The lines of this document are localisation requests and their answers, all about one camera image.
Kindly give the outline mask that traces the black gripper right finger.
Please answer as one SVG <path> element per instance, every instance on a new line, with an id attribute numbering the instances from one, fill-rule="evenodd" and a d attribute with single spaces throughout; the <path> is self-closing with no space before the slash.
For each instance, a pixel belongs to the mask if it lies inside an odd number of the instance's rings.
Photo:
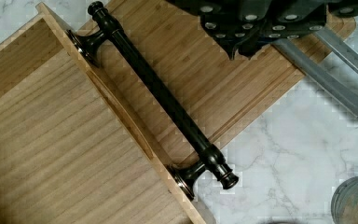
<path id="1" fill-rule="evenodd" d="M 253 25 L 245 56 L 251 58 L 278 38 L 299 38 L 323 28 L 326 7 L 325 0 L 245 0 L 245 21 Z"/>

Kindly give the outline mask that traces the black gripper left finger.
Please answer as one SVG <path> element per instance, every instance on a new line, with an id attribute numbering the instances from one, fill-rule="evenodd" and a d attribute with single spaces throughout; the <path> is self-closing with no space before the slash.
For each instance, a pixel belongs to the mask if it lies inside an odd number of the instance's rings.
<path id="1" fill-rule="evenodd" d="M 268 41 L 262 37 L 272 0 L 203 0 L 200 24 L 230 60 L 252 58 Z"/>

